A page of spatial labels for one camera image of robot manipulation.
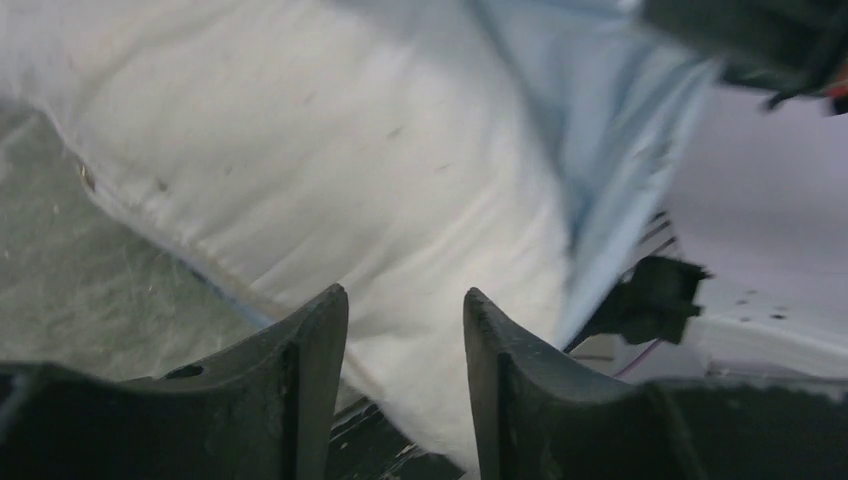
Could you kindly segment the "light blue pillowcase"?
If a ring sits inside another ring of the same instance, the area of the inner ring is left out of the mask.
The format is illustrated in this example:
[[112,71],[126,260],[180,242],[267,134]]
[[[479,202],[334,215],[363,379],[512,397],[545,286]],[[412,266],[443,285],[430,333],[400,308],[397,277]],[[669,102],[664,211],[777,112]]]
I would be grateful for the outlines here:
[[553,342],[573,340],[674,178],[717,65],[644,21],[646,1],[478,1],[566,197],[572,273]]

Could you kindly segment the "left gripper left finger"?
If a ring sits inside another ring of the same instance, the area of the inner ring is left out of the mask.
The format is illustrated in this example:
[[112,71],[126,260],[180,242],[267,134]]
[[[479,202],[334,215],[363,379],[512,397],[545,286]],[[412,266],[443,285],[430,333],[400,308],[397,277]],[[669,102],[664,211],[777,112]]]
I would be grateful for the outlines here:
[[1,367],[5,479],[320,479],[348,326],[334,285],[162,378]]

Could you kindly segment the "white pillow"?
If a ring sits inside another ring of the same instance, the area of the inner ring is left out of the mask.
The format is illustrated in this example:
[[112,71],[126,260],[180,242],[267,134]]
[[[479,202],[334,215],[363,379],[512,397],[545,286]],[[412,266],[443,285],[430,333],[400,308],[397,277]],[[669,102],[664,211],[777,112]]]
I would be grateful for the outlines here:
[[43,112],[93,196],[211,279],[350,299],[342,376],[476,471],[463,298],[562,320],[564,200],[465,1],[5,1],[1,93]]

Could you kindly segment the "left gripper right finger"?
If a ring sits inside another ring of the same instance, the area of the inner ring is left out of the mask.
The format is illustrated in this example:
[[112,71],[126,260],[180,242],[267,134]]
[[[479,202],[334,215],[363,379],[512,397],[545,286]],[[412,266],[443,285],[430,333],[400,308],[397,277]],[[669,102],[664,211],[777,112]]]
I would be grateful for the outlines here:
[[576,362],[480,290],[464,300],[485,479],[843,479],[847,386],[834,380],[660,379]]

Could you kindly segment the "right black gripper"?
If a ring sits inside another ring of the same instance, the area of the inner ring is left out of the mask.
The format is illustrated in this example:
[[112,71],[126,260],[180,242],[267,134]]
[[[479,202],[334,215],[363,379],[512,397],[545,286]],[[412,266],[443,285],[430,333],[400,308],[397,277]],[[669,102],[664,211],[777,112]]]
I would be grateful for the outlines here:
[[644,1],[640,20],[725,63],[725,84],[767,91],[763,108],[825,99],[847,113],[847,2]]

